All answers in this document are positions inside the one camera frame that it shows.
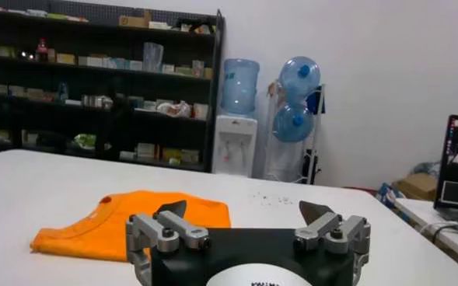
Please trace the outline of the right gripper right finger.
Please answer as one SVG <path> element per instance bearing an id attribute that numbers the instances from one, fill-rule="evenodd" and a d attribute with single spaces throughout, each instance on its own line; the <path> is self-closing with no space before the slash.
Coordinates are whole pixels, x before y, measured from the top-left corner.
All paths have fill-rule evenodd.
<path id="1" fill-rule="evenodd" d="M 294 231 L 293 248 L 299 255 L 322 253 L 326 258 L 349 259 L 339 271 L 341 285 L 356 286 L 362 268 L 369 262 L 371 225 L 366 218 L 352 215 L 344 219 L 328 206 L 299 202 L 306 226 Z"/>

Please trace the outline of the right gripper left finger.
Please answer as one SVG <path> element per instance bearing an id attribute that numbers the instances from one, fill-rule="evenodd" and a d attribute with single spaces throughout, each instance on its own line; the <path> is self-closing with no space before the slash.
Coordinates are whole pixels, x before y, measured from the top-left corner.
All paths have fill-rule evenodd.
<path id="1" fill-rule="evenodd" d="M 186 201 L 162 205 L 152 215 L 132 214 L 125 225 L 127 261 L 134 265 L 135 276 L 142 285 L 152 285 L 152 262 L 146 249 L 161 253 L 176 252 L 181 244 L 189 249 L 205 250 L 211 246 L 206 228 L 184 219 Z"/>

